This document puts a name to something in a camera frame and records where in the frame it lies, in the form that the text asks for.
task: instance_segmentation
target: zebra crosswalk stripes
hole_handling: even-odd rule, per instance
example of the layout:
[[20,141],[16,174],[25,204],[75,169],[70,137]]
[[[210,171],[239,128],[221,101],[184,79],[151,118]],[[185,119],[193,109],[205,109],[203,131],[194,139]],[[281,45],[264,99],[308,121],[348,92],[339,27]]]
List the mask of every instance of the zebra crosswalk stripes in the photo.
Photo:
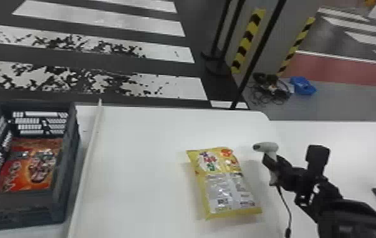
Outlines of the zebra crosswalk stripes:
[[355,32],[346,32],[346,33],[361,43],[371,44],[371,45],[376,46],[376,36],[359,34]]
[[326,8],[321,8],[319,12],[325,14],[322,16],[325,21],[341,27],[346,35],[356,42],[364,44],[367,49],[375,53],[369,53],[369,55],[376,59],[376,20],[371,21],[363,16]]
[[13,14],[47,20],[95,25],[98,27],[122,28],[142,32],[154,32],[157,34],[185,36],[180,22],[57,3],[27,0],[15,10]]
[[376,32],[376,26],[373,26],[373,25],[350,22],[350,21],[345,21],[345,20],[326,17],[326,16],[323,16],[322,18],[324,20],[330,22],[331,24],[337,25],[337,26],[340,26],[340,27],[347,27],[347,28],[353,28],[353,29],[358,29],[358,30],[364,30],[364,31],[367,31],[367,32]]
[[352,14],[352,13],[345,13],[343,11],[337,11],[337,10],[334,10],[334,9],[320,8],[318,10],[318,12],[325,13],[325,14],[328,14],[328,15],[333,15],[333,16],[341,16],[341,17],[344,17],[344,18],[355,19],[355,20],[359,20],[359,21],[363,21],[363,22],[369,22],[368,19],[366,19],[366,18],[364,18],[360,15],[356,15],[356,14]]
[[0,25],[0,44],[193,63],[188,47]]
[[115,3],[126,6],[134,6],[137,8],[146,8],[156,11],[165,11],[169,13],[176,13],[175,4],[171,1],[161,1],[161,0],[93,0],[105,3]]
[[[36,48],[40,52],[39,57],[46,58],[42,62],[49,63],[32,63],[30,60],[25,60],[24,54],[7,57],[6,61],[1,60],[0,89],[81,94],[111,93],[209,102],[202,80],[199,77],[193,77],[196,73],[188,75],[188,71],[183,69],[195,62],[190,48],[181,41],[185,37],[181,23],[169,20],[177,19],[169,16],[169,14],[175,16],[177,14],[173,2],[162,0],[93,1],[115,4],[118,7],[105,11],[92,9],[88,5],[81,7],[51,1],[26,0],[15,8],[11,13],[11,20],[6,25],[0,25],[0,45],[13,47],[13,49],[21,48],[21,50],[25,48],[24,52]],[[127,14],[133,7],[145,10],[137,11],[136,15]],[[160,14],[149,14],[148,11],[165,12],[168,14],[165,17],[167,20],[160,18]],[[143,13],[148,13],[148,16],[141,16]],[[31,20],[35,20],[36,23],[25,23]],[[51,22],[55,27],[58,26],[57,31],[51,30],[55,28],[47,27]],[[69,24],[77,24],[78,27],[74,29]],[[90,26],[92,34],[89,33],[90,30],[80,30],[84,26]],[[118,34],[101,37],[101,32],[104,30],[95,30],[92,27],[110,31],[119,30],[119,34],[138,33],[130,34],[130,37],[122,35],[122,39],[119,39]],[[172,45],[172,39],[176,40],[176,45]],[[53,57],[58,54],[53,54],[53,51],[61,51],[59,55],[65,56],[60,61],[60,66],[54,65]],[[107,70],[74,66],[78,65],[77,61],[80,58],[89,59],[89,55],[92,54],[99,55],[95,56],[96,59],[105,57],[103,55],[116,56],[120,64],[111,71],[109,66],[106,67]],[[126,62],[122,61],[126,57],[132,58],[128,60],[129,71],[124,65]],[[71,66],[63,65],[63,62],[67,61]],[[154,73],[150,72],[150,63],[158,67],[153,70]],[[161,66],[172,69],[166,68],[163,72],[167,73],[160,73]]]

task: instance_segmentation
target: pole base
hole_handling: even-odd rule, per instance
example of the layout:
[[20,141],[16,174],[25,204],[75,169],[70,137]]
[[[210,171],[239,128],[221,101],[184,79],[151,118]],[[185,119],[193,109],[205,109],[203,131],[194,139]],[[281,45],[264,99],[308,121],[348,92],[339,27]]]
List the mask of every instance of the pole base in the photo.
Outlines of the pole base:
[[216,48],[215,53],[211,53],[212,46],[208,46],[205,50],[201,51],[201,57],[206,61],[219,60],[221,52]]
[[219,78],[226,78],[231,76],[231,70],[229,67],[222,63],[221,67],[219,67],[219,61],[210,61],[206,64],[206,70],[211,75]]
[[203,57],[204,60],[206,61],[215,61],[215,60],[219,60],[219,55],[217,53],[215,53],[215,55],[211,55],[210,54],[210,50],[204,50],[204,51],[201,51],[201,57]]

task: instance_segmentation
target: gray floor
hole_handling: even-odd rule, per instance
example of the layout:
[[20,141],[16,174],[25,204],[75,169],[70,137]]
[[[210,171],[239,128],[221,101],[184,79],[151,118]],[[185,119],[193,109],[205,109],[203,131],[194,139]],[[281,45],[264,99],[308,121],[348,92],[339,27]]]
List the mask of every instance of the gray floor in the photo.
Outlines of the gray floor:
[[283,105],[255,106],[244,97],[252,110],[264,112],[271,120],[331,120],[376,122],[376,87],[312,82],[318,91],[312,96],[293,94]]

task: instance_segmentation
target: black plastic crate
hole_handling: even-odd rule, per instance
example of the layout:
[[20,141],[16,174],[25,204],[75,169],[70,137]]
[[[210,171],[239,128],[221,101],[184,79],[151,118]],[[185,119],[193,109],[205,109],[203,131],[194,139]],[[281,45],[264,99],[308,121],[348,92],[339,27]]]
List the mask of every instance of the black plastic crate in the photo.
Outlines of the black plastic crate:
[[80,143],[75,105],[0,101],[0,153],[4,158],[8,156],[9,133],[17,137],[63,138],[63,142],[50,188],[0,192],[0,229],[63,222]]

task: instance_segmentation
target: yellow and black hazard stripe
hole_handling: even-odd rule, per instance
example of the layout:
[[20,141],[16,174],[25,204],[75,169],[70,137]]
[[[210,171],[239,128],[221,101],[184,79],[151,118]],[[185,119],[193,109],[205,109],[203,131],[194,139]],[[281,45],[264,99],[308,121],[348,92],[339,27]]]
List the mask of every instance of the yellow and black hazard stripe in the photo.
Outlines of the yellow and black hazard stripe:
[[251,47],[251,42],[253,41],[254,35],[256,35],[256,33],[258,32],[260,22],[262,21],[264,16],[265,16],[264,9],[256,9],[251,15],[250,21],[247,25],[246,32],[244,33],[242,37],[240,46],[238,47],[237,54],[235,55],[235,59],[232,62],[232,66],[231,66],[232,73],[240,72],[241,65],[246,59],[247,52],[249,51]]
[[296,38],[296,42],[290,48],[289,54],[287,55],[287,57],[285,57],[285,60],[282,62],[280,70],[277,73],[278,77],[280,77],[284,73],[287,66],[289,66],[291,58],[293,58],[294,54],[299,49],[300,44],[302,44],[304,38],[308,35],[309,29],[311,28],[313,22],[315,22],[315,18],[313,17],[309,17],[306,21],[306,25],[304,26],[302,32],[300,32],[300,34]]

